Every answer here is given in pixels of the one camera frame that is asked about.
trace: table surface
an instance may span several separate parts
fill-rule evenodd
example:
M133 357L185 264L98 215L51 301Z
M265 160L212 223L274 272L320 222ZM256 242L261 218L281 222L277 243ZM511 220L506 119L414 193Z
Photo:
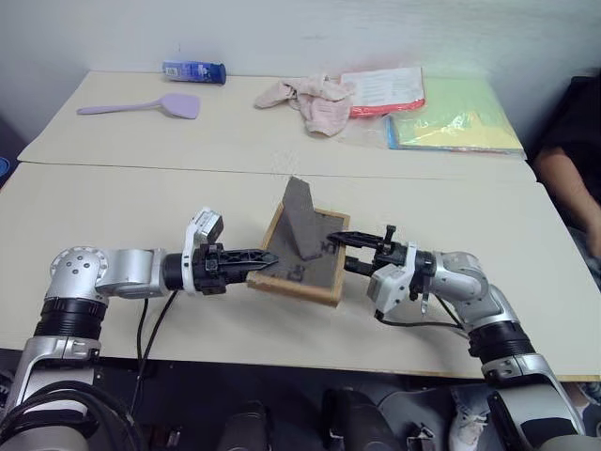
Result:
M349 214L351 229L381 234L386 224L395 224L398 240L478 256L556 373L564 380L599 380L600 295L542 186L304 179L312 185L316 207ZM286 181L278 175L22 163L0 192L0 347L21 349L33 333L50 262L62 249L176 252L188 221L204 205L223 214L220 241L226 248L256 247ZM151 357L480 376L479 362L454 332L375 321L367 283L346 274L336 309L244 285L219 296L180 295ZM163 302L150 302L151 320ZM429 316L445 320L431 304ZM100 338L103 355L135 355L141 307L141 302L111 300ZM417 303L407 302L394 315L416 319L418 310Z
M365 148L315 137L283 103L257 110L256 96L277 81L228 77L224 86L166 81L158 73L89 72L49 126L22 153L31 163L98 164L263 174L405 179L535 180L507 155ZM160 111L77 116L82 106L151 101L168 92L201 98L198 119Z

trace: person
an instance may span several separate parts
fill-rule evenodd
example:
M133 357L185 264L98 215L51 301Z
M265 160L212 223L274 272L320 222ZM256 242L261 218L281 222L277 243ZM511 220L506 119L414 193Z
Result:
M601 290L601 73L573 79L546 130L527 153ZM599 382L564 387L580 414L590 403L601 405ZM501 449L486 433L492 429L486 428L490 389L483 384L461 385L452 387L451 393L456 415L449 449ZM597 434L601 435L601 424Z

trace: purple spatula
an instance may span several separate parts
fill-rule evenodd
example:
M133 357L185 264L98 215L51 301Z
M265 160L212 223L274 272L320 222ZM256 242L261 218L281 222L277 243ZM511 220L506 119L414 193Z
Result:
M169 114L187 119L196 119L200 110L200 99L188 94L165 94L157 101L140 103L138 105L111 105L88 106L77 110L78 115L98 115L100 113L113 113L114 111L143 110L161 106Z

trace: pink cloth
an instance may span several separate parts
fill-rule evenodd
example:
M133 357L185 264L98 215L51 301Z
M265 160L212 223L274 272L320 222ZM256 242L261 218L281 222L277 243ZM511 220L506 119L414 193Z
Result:
M299 110L309 132L333 136L348 122L353 84L339 85L325 75L280 80L254 101L257 108L270 108L282 101Z

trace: black shirt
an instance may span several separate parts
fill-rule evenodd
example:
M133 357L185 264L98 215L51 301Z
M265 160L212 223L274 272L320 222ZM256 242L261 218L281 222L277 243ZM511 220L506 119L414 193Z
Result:
M574 79L558 110L529 160L533 162L543 148L561 147L601 204L601 73Z

